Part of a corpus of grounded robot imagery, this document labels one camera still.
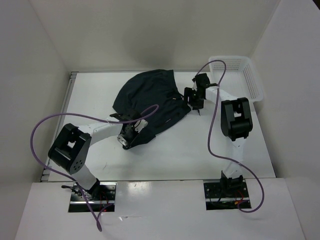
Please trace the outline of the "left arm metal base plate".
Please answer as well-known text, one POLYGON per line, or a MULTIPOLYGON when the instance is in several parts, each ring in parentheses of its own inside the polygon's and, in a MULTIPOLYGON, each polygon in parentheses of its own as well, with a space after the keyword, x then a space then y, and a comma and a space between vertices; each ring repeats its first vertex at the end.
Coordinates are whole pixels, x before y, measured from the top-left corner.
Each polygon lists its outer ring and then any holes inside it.
MULTIPOLYGON (((71 190, 68 207, 69 213, 90 212, 87 203, 76 184, 73 186, 62 185, 61 187, 63 189, 71 190)), ((115 211, 116 189, 116 182, 101 182, 98 192, 93 193, 92 195, 87 192, 84 193, 87 197, 89 205, 95 213, 99 213, 100 211, 106 213, 115 211)))

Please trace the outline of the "dark navy shorts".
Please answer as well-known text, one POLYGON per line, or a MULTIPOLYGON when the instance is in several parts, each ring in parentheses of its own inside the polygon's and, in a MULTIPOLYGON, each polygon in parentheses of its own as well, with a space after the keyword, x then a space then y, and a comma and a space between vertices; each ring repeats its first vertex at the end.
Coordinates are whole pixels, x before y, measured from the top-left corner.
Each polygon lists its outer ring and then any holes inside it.
POLYGON ((154 105, 158 105, 158 110, 146 119, 148 125, 129 149, 149 143, 191 111, 178 91, 173 70, 156 69, 135 75, 120 89, 112 108, 118 114, 135 110, 146 116, 155 109, 154 105))

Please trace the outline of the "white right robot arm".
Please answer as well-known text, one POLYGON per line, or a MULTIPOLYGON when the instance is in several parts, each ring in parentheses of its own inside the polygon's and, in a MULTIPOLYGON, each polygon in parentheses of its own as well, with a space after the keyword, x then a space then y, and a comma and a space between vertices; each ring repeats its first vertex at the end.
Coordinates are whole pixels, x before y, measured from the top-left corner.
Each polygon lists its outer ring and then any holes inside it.
POLYGON ((219 191, 225 197, 237 193, 243 186, 243 173, 240 163, 244 158, 244 146, 253 129, 249 100, 237 98, 224 90, 218 90, 216 83, 210 83, 205 73, 197 74, 193 87, 184 89, 184 103, 193 110, 204 108, 205 100, 220 104, 216 115, 220 117, 220 128, 228 140, 227 157, 233 159, 221 171, 219 191))

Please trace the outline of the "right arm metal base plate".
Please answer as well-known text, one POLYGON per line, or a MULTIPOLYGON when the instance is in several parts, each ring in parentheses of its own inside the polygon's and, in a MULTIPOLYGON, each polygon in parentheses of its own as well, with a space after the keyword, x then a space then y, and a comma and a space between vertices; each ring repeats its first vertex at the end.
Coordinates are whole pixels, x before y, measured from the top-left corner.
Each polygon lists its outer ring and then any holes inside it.
POLYGON ((232 193, 222 192, 219 180, 203 182, 205 206, 207 211, 233 210, 240 204, 241 209, 250 210, 251 202, 247 184, 244 181, 242 186, 232 193))

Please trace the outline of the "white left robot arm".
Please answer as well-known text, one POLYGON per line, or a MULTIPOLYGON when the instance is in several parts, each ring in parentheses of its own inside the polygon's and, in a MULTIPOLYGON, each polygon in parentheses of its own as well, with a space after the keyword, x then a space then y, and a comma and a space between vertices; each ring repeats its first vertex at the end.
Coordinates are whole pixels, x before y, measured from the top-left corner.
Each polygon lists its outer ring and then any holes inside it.
POLYGON ((117 137, 118 142, 127 149, 147 125, 144 119, 133 121, 117 113, 102 122, 81 126, 68 123, 54 140, 48 157, 82 187, 82 194, 87 199, 94 200, 100 194, 100 181, 85 164, 89 148, 109 137, 117 137))

